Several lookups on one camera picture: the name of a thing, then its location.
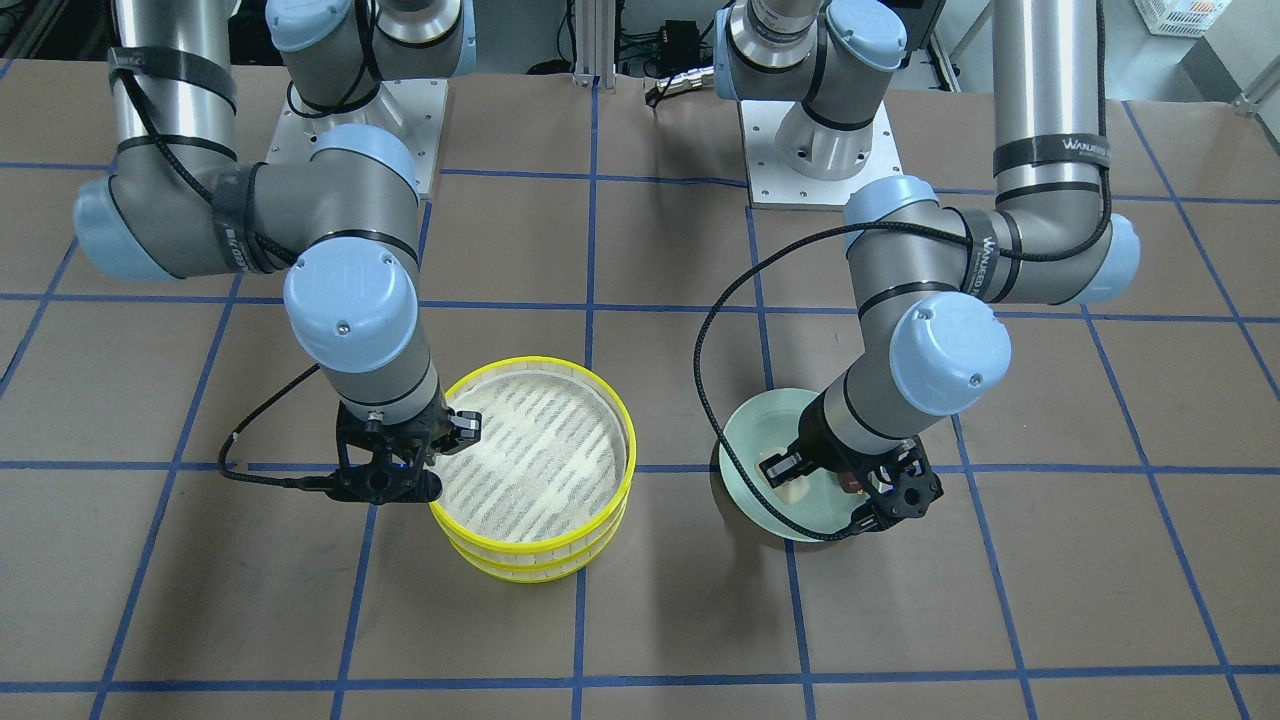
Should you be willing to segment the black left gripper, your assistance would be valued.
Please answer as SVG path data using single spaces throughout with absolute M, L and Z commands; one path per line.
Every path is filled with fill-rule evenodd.
M 904 439 L 897 448 L 879 455 L 854 451 L 838 454 L 863 486 L 865 498 L 845 511 L 832 530 L 888 530 L 908 518 L 923 518 L 928 507 L 943 496 L 920 439 Z M 799 452 L 773 454 L 762 461 L 762 475 L 769 487 L 808 477 L 820 468 Z M 820 530 L 806 527 L 778 509 L 765 503 L 765 510 L 792 530 Z

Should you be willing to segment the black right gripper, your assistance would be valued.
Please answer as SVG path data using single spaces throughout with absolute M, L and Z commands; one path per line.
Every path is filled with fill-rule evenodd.
M 448 413 L 443 405 L 433 405 L 407 421 L 372 429 L 340 405 L 335 415 L 339 466 L 330 474 L 330 498 L 371 505 L 436 501 L 442 479 L 428 466 L 442 452 L 447 434 L 449 447 L 477 443 L 483 414 Z

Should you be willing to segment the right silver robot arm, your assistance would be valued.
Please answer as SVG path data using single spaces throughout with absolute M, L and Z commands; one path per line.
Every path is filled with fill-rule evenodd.
M 124 281 L 283 272 L 291 329 L 339 397 L 335 470 L 262 477 L 229 469 L 242 421 L 218 454 L 232 480 L 340 502 L 430 503 L 435 460 L 477 443 L 479 413 L 452 409 L 419 319 L 422 181 L 398 120 L 364 113 L 401 79 L 474 64 L 467 1 L 269 1 L 294 114 L 317 124 L 298 161 L 238 159 L 230 76 L 233 1 L 111 1 L 108 82 L 114 172 L 84 184 L 79 246 Z

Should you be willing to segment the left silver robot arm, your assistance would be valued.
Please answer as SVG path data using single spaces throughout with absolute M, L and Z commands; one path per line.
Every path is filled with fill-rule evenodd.
M 943 493 L 920 433 L 1005 377 L 996 304 L 1101 304 L 1140 264 L 1112 209 L 1105 5 L 996 1 L 995 205 L 943 206 L 890 174 L 844 201 L 863 354 L 819 393 L 777 389 L 723 427 L 719 470 L 759 527 L 833 542 L 920 518 Z

